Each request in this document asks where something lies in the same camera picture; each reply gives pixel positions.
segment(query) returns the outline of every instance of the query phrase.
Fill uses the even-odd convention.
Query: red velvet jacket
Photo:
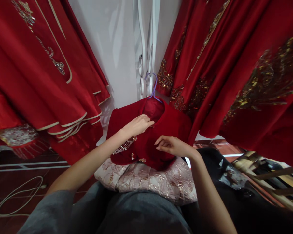
[[[111,155],[111,160],[118,165],[127,165],[137,162],[139,159],[145,159],[144,163],[147,166],[158,171],[165,170],[174,162],[175,157],[158,151],[154,145],[155,141],[161,135],[166,135],[178,137],[186,142],[192,122],[188,116],[167,105],[165,101],[160,103],[155,98],[145,98],[113,110],[106,138],[113,136],[119,129],[141,114],[146,114],[151,120],[155,121],[155,124],[138,135],[137,140],[126,151]]]

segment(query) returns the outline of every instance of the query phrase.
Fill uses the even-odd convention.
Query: pink brocade fabric
[[[108,158],[94,176],[105,188],[120,193],[148,190],[179,206],[197,201],[191,170],[182,158],[164,171],[142,163],[116,165]]]

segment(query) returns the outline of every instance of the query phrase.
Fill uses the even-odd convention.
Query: cord
[[[17,191],[19,188],[21,188],[22,186],[24,186],[25,184],[27,184],[28,182],[32,181],[33,179],[36,179],[36,178],[39,178],[40,179],[40,183],[39,183],[39,186],[36,187],[36,188],[31,188],[31,189],[28,189],[28,190],[23,190],[23,191],[19,191],[19,192],[16,192],[14,193],[15,191]],[[42,176],[37,176],[37,177],[34,177],[30,180],[28,180],[27,182],[25,182],[24,184],[22,184],[21,186],[19,186],[17,189],[15,189],[14,191],[12,191],[9,195],[7,195],[1,202],[0,202],[0,208],[1,206],[8,200],[10,199],[11,197],[15,196],[16,194],[19,194],[19,193],[22,193],[22,192],[28,192],[28,191],[32,191],[32,190],[35,190],[36,191],[34,192],[33,195],[30,196],[30,199],[24,204],[22,205],[20,208],[18,208],[17,210],[9,213],[9,214],[1,214],[0,213],[0,218],[4,218],[4,217],[13,217],[13,216],[29,216],[29,214],[15,214],[16,212],[18,212],[19,210],[21,210],[24,206],[26,206],[30,200],[34,197],[34,195],[38,192],[39,189],[44,189],[46,188],[47,186],[46,185],[42,185],[42,181],[43,181],[43,178]]]

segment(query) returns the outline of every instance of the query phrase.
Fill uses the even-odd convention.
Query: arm
[[[59,190],[77,190],[120,145],[129,138],[143,133],[153,124],[154,121],[150,121],[144,114],[134,118],[116,134],[64,171],[53,182],[46,195]]]
[[[157,150],[190,159],[192,176],[196,191],[198,191],[199,208],[202,213],[202,218],[207,223],[208,229],[222,234],[237,233],[199,152],[190,145],[172,136],[161,136],[155,142],[155,145],[157,144],[159,144],[156,148]]]

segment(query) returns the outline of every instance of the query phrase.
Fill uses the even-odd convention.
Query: forearm
[[[104,161],[118,149],[130,136],[119,130],[107,141],[86,154],[78,162],[68,168],[51,185],[46,195],[59,190],[77,190],[81,187],[94,172],[104,163]]]
[[[208,227],[216,233],[237,233],[230,215],[221,200],[201,155],[195,151],[190,157],[191,169],[198,196],[200,212]]]

